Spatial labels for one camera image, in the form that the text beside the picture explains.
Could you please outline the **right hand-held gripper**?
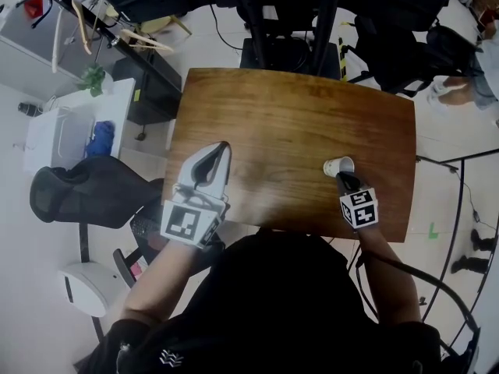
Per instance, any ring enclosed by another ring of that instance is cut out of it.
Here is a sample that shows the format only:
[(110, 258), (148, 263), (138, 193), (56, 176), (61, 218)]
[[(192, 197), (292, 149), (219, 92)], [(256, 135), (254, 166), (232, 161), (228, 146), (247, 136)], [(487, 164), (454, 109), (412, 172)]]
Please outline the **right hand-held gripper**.
[(378, 201), (374, 188), (364, 184), (353, 172), (336, 174), (342, 216), (353, 230), (379, 222)]

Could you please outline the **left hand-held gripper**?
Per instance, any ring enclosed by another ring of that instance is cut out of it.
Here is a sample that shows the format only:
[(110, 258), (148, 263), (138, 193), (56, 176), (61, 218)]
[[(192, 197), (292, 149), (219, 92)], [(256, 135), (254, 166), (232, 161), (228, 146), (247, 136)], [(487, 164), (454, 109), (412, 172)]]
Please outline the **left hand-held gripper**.
[(231, 162), (232, 148), (226, 141), (205, 146), (184, 161), (180, 184), (174, 184), (171, 199), (163, 205), (162, 237), (198, 249), (210, 244), (230, 207), (225, 186)]

